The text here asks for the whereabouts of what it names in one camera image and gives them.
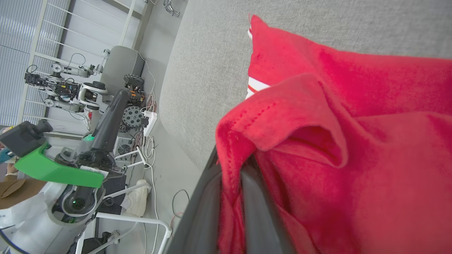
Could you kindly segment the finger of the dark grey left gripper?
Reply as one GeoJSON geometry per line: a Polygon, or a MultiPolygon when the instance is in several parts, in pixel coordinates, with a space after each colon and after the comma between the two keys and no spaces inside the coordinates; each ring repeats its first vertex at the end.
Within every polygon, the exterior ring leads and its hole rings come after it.
{"type": "Polygon", "coordinates": [[[90,147],[91,151],[113,152],[129,97],[130,92],[126,90],[120,90],[115,95],[92,133],[94,139],[90,147]]]}

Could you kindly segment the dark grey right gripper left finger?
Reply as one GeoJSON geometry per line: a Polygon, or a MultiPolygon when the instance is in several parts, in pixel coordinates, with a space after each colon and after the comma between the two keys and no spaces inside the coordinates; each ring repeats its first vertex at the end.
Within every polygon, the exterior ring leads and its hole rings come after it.
{"type": "Polygon", "coordinates": [[[167,254],[217,254],[222,170],[213,149],[167,254]]]}

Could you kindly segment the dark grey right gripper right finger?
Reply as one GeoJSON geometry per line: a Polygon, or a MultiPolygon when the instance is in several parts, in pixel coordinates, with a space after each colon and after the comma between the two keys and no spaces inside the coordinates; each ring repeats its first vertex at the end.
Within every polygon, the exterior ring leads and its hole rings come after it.
{"type": "Polygon", "coordinates": [[[242,188],[247,254],[295,254],[258,168],[247,165],[242,169],[242,188]]]}

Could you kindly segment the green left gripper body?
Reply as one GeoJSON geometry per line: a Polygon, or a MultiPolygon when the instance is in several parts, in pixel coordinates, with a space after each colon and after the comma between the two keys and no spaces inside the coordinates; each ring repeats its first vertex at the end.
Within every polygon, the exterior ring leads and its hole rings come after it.
{"type": "Polygon", "coordinates": [[[46,141],[29,154],[19,156],[16,169],[36,180],[100,188],[115,167],[111,154],[99,150],[83,153],[75,166],[59,164],[46,156],[48,146],[46,141]]]}

